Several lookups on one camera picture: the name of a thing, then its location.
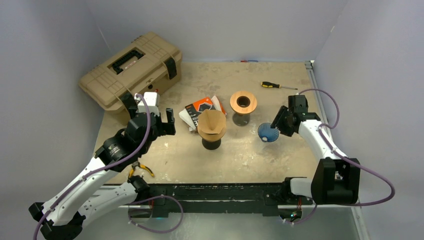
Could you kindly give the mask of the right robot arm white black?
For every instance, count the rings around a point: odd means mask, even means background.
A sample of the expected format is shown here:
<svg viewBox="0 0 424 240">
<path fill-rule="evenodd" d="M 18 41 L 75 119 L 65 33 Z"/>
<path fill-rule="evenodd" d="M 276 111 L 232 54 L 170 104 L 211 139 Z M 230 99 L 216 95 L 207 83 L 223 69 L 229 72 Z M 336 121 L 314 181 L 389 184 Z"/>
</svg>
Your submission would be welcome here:
<svg viewBox="0 0 424 240">
<path fill-rule="evenodd" d="M 356 158 L 348 158 L 328 140 L 321 119 L 315 112 L 309 111 L 305 95 L 288 96 L 288 105 L 281 106 L 270 126 L 287 137 L 298 134 L 317 160 L 313 178 L 285 178 L 280 191 L 284 202 L 292 204 L 300 197 L 310 198 L 318 205 L 350 205 L 357 202 L 360 163 Z"/>
</svg>

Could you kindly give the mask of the brown paper coffee filter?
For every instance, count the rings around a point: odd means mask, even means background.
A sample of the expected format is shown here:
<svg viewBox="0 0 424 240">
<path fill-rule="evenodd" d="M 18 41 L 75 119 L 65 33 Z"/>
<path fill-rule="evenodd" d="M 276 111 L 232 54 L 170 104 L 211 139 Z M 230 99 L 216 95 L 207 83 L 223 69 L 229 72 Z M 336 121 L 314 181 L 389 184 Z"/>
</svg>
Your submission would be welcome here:
<svg viewBox="0 0 424 240">
<path fill-rule="evenodd" d="M 197 131 L 207 135 L 220 134 L 226 128 L 226 116 L 219 110 L 206 109 L 198 116 Z"/>
</svg>

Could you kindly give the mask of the wooden dripper stand black base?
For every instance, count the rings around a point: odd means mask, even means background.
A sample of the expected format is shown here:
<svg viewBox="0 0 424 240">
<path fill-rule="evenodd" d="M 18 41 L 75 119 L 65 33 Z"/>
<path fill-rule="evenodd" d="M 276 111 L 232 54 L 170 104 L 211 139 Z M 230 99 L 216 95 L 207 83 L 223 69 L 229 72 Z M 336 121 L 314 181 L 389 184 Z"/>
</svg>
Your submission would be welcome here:
<svg viewBox="0 0 424 240">
<path fill-rule="evenodd" d="M 207 150 L 216 150 L 220 147 L 222 138 L 227 131 L 225 125 L 220 125 L 217 129 L 210 129 L 205 124 L 199 125 L 197 132 L 202 138 L 201 143 Z"/>
</svg>

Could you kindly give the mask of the wooden ring dripper holder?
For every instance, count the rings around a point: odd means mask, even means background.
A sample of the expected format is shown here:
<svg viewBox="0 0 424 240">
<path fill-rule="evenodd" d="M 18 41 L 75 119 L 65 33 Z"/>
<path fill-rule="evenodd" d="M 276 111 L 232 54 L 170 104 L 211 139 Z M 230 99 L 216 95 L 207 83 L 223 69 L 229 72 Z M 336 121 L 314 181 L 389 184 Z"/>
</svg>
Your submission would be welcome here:
<svg viewBox="0 0 424 240">
<path fill-rule="evenodd" d="M 239 115 L 251 114 L 257 108 L 257 105 L 257 98 L 249 91 L 237 91 L 230 98 L 232 110 Z"/>
</svg>

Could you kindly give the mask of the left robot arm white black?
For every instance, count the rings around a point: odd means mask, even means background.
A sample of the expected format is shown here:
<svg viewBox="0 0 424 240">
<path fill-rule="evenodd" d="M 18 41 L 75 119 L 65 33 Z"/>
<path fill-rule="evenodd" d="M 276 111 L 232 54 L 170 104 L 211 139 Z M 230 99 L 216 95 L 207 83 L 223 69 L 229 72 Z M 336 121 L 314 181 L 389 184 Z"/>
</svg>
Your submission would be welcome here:
<svg viewBox="0 0 424 240">
<path fill-rule="evenodd" d="M 29 207 L 37 221 L 33 239 L 42 234 L 46 240 L 73 240 L 93 220 L 119 206 L 147 203 L 152 207 L 158 201 L 139 175 L 131 175 L 126 182 L 99 196 L 94 193 L 127 166 L 137 166 L 158 137 L 176 134 L 173 110 L 166 109 L 167 122 L 163 122 L 159 98 L 156 92 L 135 94 L 127 126 L 105 140 L 87 166 L 60 193 Z"/>
</svg>

